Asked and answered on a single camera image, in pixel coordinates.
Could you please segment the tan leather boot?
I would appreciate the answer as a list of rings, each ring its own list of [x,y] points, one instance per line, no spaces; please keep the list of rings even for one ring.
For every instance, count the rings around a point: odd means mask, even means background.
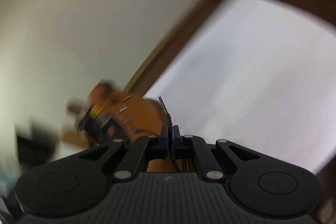
[[[172,133],[168,133],[169,156],[164,160],[151,160],[149,157],[148,136],[159,135],[161,127],[167,126],[165,112],[159,102],[125,93],[108,82],[98,83],[91,90],[88,102],[88,106],[99,107],[113,119],[116,133],[109,141],[122,139],[125,142],[124,159],[120,161],[118,170],[131,174],[137,171],[182,173],[189,170],[186,159],[171,155]]]

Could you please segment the dark brown braided shoelace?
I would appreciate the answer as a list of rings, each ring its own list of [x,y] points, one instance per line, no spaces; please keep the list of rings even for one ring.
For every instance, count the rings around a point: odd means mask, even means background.
[[[168,127],[168,133],[171,134],[173,132],[173,123],[171,121],[171,115],[169,114],[165,103],[163,102],[163,99],[161,96],[158,97],[159,103],[161,104],[163,111],[165,112],[166,120],[167,120],[167,127]]]

